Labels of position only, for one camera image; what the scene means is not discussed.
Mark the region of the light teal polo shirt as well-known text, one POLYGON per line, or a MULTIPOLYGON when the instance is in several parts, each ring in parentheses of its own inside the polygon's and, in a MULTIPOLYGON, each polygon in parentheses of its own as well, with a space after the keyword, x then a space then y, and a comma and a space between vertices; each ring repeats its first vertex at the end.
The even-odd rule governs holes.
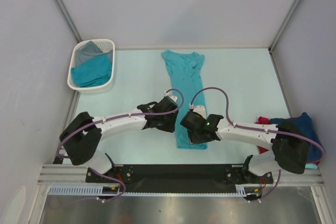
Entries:
POLYGON ((192 98, 199 90, 203 89, 201 68, 205 56, 196 52, 181 54, 170 50, 164 51, 161 56, 165 61, 172 88, 178 89, 184 97, 184 104, 179 109, 175 123, 176 146, 179 149, 205 150, 207 149, 206 143, 190 144, 187 129, 180 125, 181 120, 189 110, 192 98))

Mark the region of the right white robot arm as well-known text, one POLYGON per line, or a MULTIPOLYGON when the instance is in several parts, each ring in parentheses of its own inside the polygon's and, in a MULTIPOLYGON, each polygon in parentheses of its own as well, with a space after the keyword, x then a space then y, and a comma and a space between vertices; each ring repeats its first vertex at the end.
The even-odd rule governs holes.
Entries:
POLYGON ((267 172, 283 169, 303 174, 309 156, 310 143, 298 127, 288 120, 277 124, 237 124, 227 117, 210 114, 204 118, 189 110, 180 125, 187 129, 191 144, 212 141, 238 141, 265 148, 267 151, 250 155, 242 169, 243 179, 254 183, 267 172))

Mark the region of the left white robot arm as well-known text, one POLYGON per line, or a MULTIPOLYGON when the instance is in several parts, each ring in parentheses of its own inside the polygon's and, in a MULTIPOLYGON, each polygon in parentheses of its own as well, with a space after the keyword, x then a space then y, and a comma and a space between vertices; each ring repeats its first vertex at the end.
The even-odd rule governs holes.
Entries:
POLYGON ((60 141, 73 166, 83 165, 98 172, 105 182, 115 178, 116 169, 108 154, 98 150, 100 141, 127 131, 157 129, 173 133, 178 115, 178 97, 166 95, 160 102, 138 105, 136 109, 111 117, 79 113, 61 133, 60 141))

